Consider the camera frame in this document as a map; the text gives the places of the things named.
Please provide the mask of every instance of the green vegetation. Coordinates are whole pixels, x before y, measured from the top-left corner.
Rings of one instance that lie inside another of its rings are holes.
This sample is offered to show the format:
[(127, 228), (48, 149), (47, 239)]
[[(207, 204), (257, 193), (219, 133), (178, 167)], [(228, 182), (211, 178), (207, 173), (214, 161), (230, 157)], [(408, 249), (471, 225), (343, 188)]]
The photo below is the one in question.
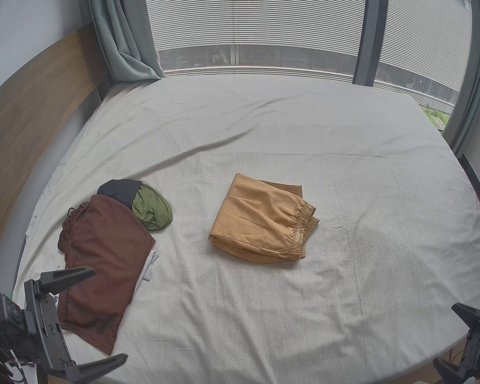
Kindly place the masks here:
[(425, 115), (427, 115), (427, 117), (430, 119), (433, 125), (439, 129), (443, 129), (444, 127), (440, 127), (438, 123), (435, 121), (434, 117), (440, 119), (444, 124), (444, 126), (447, 125), (448, 120), (450, 119), (450, 116), (445, 115), (436, 109), (433, 109), (433, 108), (427, 109), (426, 107), (422, 107), (422, 106), (420, 108), (423, 110), (423, 112), (425, 112)]

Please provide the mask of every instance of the green curtain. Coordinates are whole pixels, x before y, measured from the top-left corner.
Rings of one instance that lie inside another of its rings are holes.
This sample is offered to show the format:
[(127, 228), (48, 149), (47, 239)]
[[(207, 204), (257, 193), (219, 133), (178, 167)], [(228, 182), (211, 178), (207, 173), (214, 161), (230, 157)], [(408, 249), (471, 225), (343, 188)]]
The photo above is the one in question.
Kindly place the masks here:
[(114, 82), (165, 77), (145, 0), (89, 0), (105, 62)]
[(458, 101), (445, 128), (444, 139), (457, 158), (479, 123), (480, 116), (480, 0), (472, 0), (472, 39)]

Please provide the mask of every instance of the bed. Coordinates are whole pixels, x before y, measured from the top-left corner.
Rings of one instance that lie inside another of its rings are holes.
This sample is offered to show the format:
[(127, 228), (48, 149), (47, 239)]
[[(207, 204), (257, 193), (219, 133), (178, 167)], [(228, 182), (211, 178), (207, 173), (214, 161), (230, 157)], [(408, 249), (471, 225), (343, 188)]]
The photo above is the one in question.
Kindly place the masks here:
[[(236, 173), (302, 185), (320, 219), (298, 262), (251, 264), (208, 233)], [(64, 267), (71, 206), (109, 179), (171, 203), (160, 254), (121, 322), (127, 363), (103, 383), (372, 383), (411, 371), (480, 305), (480, 204), (415, 101), (382, 89), (270, 75), (114, 86), (37, 203), (13, 299)], [(77, 363), (105, 355), (65, 332)]]

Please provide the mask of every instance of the brown shorts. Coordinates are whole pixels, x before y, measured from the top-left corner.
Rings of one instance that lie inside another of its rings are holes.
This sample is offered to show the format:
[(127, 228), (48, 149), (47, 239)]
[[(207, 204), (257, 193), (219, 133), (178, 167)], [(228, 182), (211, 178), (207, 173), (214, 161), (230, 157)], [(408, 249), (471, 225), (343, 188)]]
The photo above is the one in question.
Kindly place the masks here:
[(303, 247), (318, 219), (301, 186), (252, 179), (240, 173), (218, 212), (208, 239), (252, 263), (305, 257)]

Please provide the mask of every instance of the olive green garment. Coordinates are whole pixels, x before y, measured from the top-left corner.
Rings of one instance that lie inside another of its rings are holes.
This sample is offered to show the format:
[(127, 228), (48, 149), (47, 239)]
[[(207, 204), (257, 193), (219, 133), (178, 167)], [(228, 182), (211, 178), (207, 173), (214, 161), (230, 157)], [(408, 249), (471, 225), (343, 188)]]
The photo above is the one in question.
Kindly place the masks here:
[(161, 194), (143, 184), (132, 203), (132, 211), (149, 231), (165, 228), (173, 220), (172, 208)]

